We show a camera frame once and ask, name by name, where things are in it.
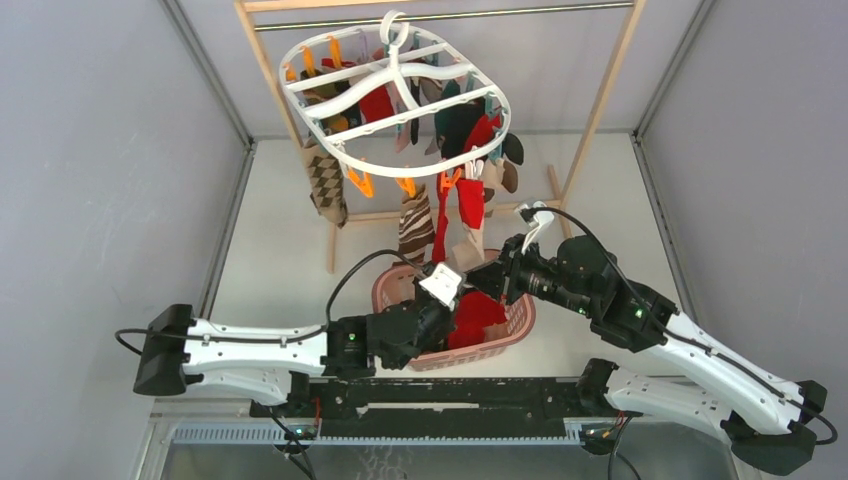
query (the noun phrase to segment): black cable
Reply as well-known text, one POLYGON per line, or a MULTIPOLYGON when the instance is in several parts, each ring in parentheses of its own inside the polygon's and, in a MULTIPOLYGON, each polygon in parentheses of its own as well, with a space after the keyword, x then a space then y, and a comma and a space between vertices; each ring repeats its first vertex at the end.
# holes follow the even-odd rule
POLYGON ((333 289, 333 293, 330 294, 330 298, 327 300, 327 308, 325 309, 325 313, 327 314, 327 323, 324 325, 324 327, 322 327, 322 328, 324 328, 324 331, 326 331, 327 327, 329 327, 330 322, 332 321, 332 319, 330 318, 330 309, 333 307, 333 302, 336 301, 336 297, 339 295, 339 292, 342 290, 342 287, 344 287, 345 284, 348 282, 348 280, 350 280, 350 278, 353 277, 353 275, 356 274, 356 272, 358 272, 359 269, 361 269, 363 266, 365 266, 366 263, 370 262, 371 260, 374 260, 377 257, 383 256, 383 255, 394 255, 395 257, 399 258, 403 263, 409 265, 410 267, 414 268, 415 270, 417 270, 419 272, 421 271, 420 265, 416 265, 411 260, 404 257, 403 254, 398 252, 397 250, 390 250, 390 249, 377 250, 376 252, 366 256, 365 258, 360 260, 359 263, 354 265, 353 268, 351 268, 344 275, 344 277, 342 277, 341 280, 339 280, 339 283, 336 285, 336 288, 333 289))
POLYGON ((704 353, 707 354, 708 356, 709 355, 715 355, 716 358, 718 358, 719 360, 722 360, 725 363, 732 365, 733 367, 737 368, 740 372, 742 372, 745 375, 747 375, 748 377, 750 377, 752 380, 757 382, 760 386, 765 388, 769 393, 775 395, 780 400, 786 401, 787 403, 798 408, 799 410, 801 410, 805 414, 809 415, 810 417, 815 418, 815 419, 819 420, 820 422, 822 422, 824 424, 824 426, 827 427, 828 430, 830 430, 830 438, 826 438, 824 440, 816 440, 816 445, 830 445, 832 443, 835 443, 836 440, 839 438, 839 432, 836 430, 836 427, 830 421, 828 421, 824 416, 822 416, 819 412, 816 412, 815 410, 813 410, 813 409, 811 409, 811 408, 809 408, 805 405, 802 405, 802 404, 796 402, 795 400, 792 400, 791 398, 787 398, 786 395, 783 392, 774 388, 770 383, 768 383, 767 381, 760 378, 760 376, 757 375, 756 373, 752 372, 751 369, 742 365, 741 363, 734 360, 733 358, 728 357, 727 355, 725 355, 721 352, 713 353, 712 348, 710 348, 708 345, 705 345, 705 344, 703 344, 703 343, 701 343, 701 342, 699 342, 699 341, 697 341, 693 338, 686 338, 682 335, 678 335, 677 333, 670 331, 653 314, 653 312, 651 311, 651 308, 648 306, 648 303, 645 301, 644 298, 642 298, 642 295, 640 295, 639 292, 636 291, 636 287, 634 287, 633 284, 630 282, 630 280, 628 280, 627 276, 624 275, 624 272, 621 271, 621 268, 616 264, 616 262, 610 256, 609 252, 604 247, 603 243, 601 243, 600 239, 598 239, 598 237, 594 233, 592 233, 592 231, 589 230, 589 227, 584 225, 583 222, 576 219, 571 214, 569 214, 569 213, 567 213, 563 210, 560 210, 558 208, 534 207, 534 208, 529 208, 529 209, 525 210, 525 212, 527 212, 527 214, 531 215, 531 216, 533 214, 535 214, 536 212, 552 212, 552 213, 555 213, 557 215, 560 215, 560 216, 567 218, 573 224, 577 225, 581 230, 583 230, 583 232, 586 234, 586 236, 589 237, 593 242, 595 242, 595 244, 598 246, 598 248, 601 249, 601 253, 603 254, 604 258, 607 260, 607 263, 609 263, 610 267, 612 267, 613 270, 615 270, 615 273, 617 273, 618 276, 621 278, 621 281, 624 283, 624 286, 627 287, 627 290, 630 291, 630 294, 633 296, 633 299, 636 300, 636 302, 639 304, 639 307, 642 308, 648 314, 648 319, 651 320, 651 322, 653 322, 663 332, 663 334, 665 334, 665 335, 667 335, 667 336, 669 336, 669 337, 671 337, 671 338, 673 338, 673 339, 675 339, 679 342, 683 342, 683 343, 691 345, 695 348, 703 350, 704 353))
POLYGON ((291 456, 289 456, 289 461, 294 463, 295 466, 298 467, 307 478, 309 478, 309 480, 318 480, 318 477, 315 476, 315 468, 312 467, 312 461, 309 460, 309 455, 306 454, 306 449, 300 444, 300 440, 298 440, 297 436, 277 418, 277 414, 274 413, 274 409, 270 407, 265 408, 268 410, 268 413, 271 414, 271 420, 273 420, 278 427, 282 428, 283 432, 289 436, 289 440, 293 440, 294 444, 297 445, 297 448, 300 449, 300 454, 303 455, 303 459, 306 460, 306 467, 304 468, 303 464, 296 461, 297 459, 291 458, 291 456))
POLYGON ((630 460, 628 460, 627 457, 625 457, 624 455, 619 453, 618 458, 620 458, 621 461, 624 462, 625 465, 630 467, 630 471, 633 472, 633 476, 636 477, 636 480, 642 480, 642 476, 639 475, 639 471, 636 470, 636 467, 634 467, 633 464, 630 463, 630 460))
POLYGON ((137 348, 133 347, 132 345, 130 345, 130 344, 129 344, 129 342, 127 342, 126 340, 124 340, 123 338, 121 338, 121 335, 122 335, 122 333, 121 333, 121 331, 120 331, 120 330, 118 330, 117 332, 115 332, 115 340, 117 340, 117 341, 118 341, 118 343, 120 343, 121 345, 123 345, 123 346, 124 346, 124 348, 126 348, 127 350, 129 350, 129 351, 133 352, 134 354, 136 354, 136 355, 138 355, 138 356, 140 357, 140 356, 141 356, 141 350, 139 350, 139 349, 137 349, 137 348))
POLYGON ((612 480, 612 466, 615 462, 616 456, 619 456, 622 460, 624 460, 624 462, 631 468, 631 470, 633 470, 633 473, 636 474, 637 479, 642 479, 642 477, 639 476, 639 472, 637 472, 636 468, 633 467, 633 464, 630 463, 630 461, 626 458, 622 457, 621 455, 618 455, 618 446, 621 445, 621 437, 624 435, 624 430, 627 428, 628 425, 630 425, 631 420, 633 420, 633 417, 627 417, 627 420, 625 420, 624 423, 621 425, 621 428, 618 429, 618 435, 615 437, 615 443, 612 444, 612 451, 610 451, 610 457, 607 461, 607 480, 612 480))

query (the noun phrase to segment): patterned sock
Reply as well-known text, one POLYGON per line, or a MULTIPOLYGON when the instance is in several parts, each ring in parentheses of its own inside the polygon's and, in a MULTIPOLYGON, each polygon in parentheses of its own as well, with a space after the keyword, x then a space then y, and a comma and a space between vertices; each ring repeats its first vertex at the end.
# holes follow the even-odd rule
POLYGON ((416 185, 415 196, 410 197, 404 192, 401 201, 398 251, 415 263, 424 263, 427 245, 433 243, 435 238, 427 185, 416 185))
POLYGON ((318 214, 337 225, 347 223, 347 202, 344 199, 344 176, 339 161, 310 139, 303 149, 301 161, 309 176, 312 193, 309 198, 318 214))

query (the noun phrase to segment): hanger hook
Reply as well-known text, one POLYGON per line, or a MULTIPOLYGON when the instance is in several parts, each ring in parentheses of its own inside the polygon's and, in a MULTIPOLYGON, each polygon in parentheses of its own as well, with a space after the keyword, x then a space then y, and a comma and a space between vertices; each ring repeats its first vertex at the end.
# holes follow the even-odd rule
POLYGON ((392 22, 403 14, 403 12, 399 12, 397 10, 389 10, 389 12, 383 17, 383 21, 380 22, 380 41, 383 42, 383 45, 400 47, 406 42, 406 38, 409 36, 408 22, 402 22, 400 24, 400 32, 398 32, 398 36, 394 39, 394 41, 389 38, 389 30, 391 30, 392 22))

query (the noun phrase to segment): pink basket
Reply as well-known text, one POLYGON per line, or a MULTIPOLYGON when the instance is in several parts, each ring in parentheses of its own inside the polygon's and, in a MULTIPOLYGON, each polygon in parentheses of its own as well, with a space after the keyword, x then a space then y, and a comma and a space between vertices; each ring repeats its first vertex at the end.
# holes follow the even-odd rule
MULTIPOLYGON (((486 250, 486 258, 493 259, 498 253, 497 250, 486 250)), ((374 282, 374 288, 371 291, 374 312, 382 312, 386 307, 412 300, 415 296, 415 287, 412 284, 414 278, 415 270, 408 265, 398 265, 383 272, 374 282)), ((517 302, 506 307, 506 318, 506 328, 499 331, 494 329, 494 332, 487 333, 487 336, 494 336, 490 341, 446 352, 424 354, 409 362, 409 366, 413 370, 422 372, 500 355, 506 347, 526 337, 533 328, 536 322, 536 306, 533 304, 533 299, 529 295, 524 295, 517 302)))

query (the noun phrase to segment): white panel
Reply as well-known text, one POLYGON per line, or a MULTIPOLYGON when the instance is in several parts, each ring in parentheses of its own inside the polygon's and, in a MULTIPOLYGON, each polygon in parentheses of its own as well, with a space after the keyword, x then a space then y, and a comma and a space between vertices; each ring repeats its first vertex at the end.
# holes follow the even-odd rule
MULTIPOLYGON (((646 138, 698 319, 763 368, 824 385, 843 435, 845 7, 717 2, 646 138)), ((817 447, 792 478, 842 478, 845 452, 817 447)))
MULTIPOLYGON (((183 3, 251 133, 282 135, 282 118, 232 1, 183 3)), ((380 17, 391 8, 426 14, 573 3, 581 2, 425 0, 265 13, 257 18, 260 23, 288 23, 380 17)), ((602 128, 635 128, 698 3, 699 0, 648 0, 602 128)), ((604 10, 444 20, 418 26, 443 36, 503 88, 515 114, 514 130, 582 129, 624 15, 624 10, 604 10)), ((332 30, 268 32, 262 38, 276 68, 282 56, 298 42, 332 30)))
POLYGON ((157 2, 84 3, 0 6, 5 479, 129 476, 152 402, 112 333, 200 300, 241 165, 157 2))

